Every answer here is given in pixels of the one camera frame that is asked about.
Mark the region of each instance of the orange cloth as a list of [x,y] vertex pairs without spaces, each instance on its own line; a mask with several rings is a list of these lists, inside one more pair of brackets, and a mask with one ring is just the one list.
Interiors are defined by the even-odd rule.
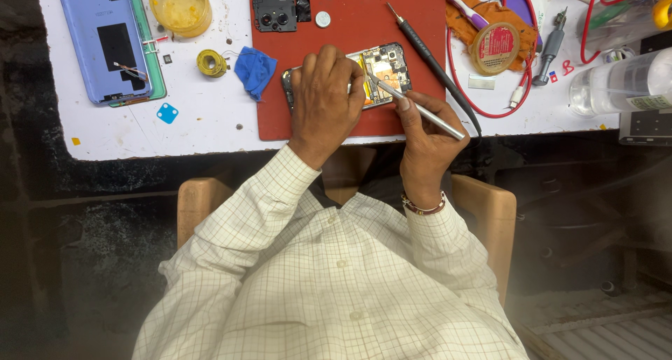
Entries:
[[[527,25],[517,13],[506,7],[500,6],[498,2],[479,4],[481,3],[480,0],[462,1],[466,3],[467,6],[472,7],[474,11],[478,12],[488,22],[508,22],[519,30],[520,50],[518,51],[516,59],[511,66],[509,66],[509,69],[514,72],[523,71],[523,61],[530,55],[530,49],[534,46],[534,40],[537,38],[537,31]],[[474,38],[478,31],[467,18],[462,16],[462,13],[458,8],[449,2],[446,3],[446,24],[452,29],[455,36],[462,40],[467,46],[474,42]]]

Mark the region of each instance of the barcode sticker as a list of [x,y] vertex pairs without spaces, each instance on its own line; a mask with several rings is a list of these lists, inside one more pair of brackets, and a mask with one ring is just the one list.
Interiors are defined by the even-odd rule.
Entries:
[[649,109],[666,109],[672,108],[669,100],[665,95],[651,95],[650,97],[636,97],[626,98],[626,101],[634,108],[649,110]]

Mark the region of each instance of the hand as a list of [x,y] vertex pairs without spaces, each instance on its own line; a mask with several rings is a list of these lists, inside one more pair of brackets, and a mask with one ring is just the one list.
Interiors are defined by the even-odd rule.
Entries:
[[[350,93],[348,83],[352,80]],[[292,72],[294,112],[288,145],[319,170],[359,121],[366,94],[364,71],[333,45],[308,54]]]
[[[430,210],[441,203],[441,177],[450,163],[469,143],[469,134],[462,126],[453,108],[443,100],[415,91],[407,91],[407,98],[394,100],[397,115],[406,132],[406,149],[401,160],[400,174],[408,199],[422,210]],[[449,135],[420,116],[415,103],[466,136],[462,141]]]

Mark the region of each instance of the shirt cuff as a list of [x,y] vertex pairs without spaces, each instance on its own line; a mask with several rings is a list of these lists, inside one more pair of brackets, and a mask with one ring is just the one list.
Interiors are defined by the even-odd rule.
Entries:
[[297,204],[308,186],[321,174],[285,145],[258,173],[257,178],[276,199]]
[[459,218],[458,213],[448,201],[446,201],[442,210],[426,216],[414,213],[406,207],[404,207],[404,210],[406,211],[410,231],[414,235],[428,238],[445,236],[446,233],[455,229]]

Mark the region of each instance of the shirt sleeve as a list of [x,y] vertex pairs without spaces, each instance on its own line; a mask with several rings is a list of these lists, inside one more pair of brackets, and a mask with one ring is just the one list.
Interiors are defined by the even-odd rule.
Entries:
[[140,329],[133,359],[210,358],[240,290],[240,279],[294,215],[320,172],[285,145],[217,210],[170,261],[163,299]]
[[421,216],[406,207],[413,259],[418,269],[448,287],[476,315],[522,348],[499,303],[497,278],[483,244],[450,205]]

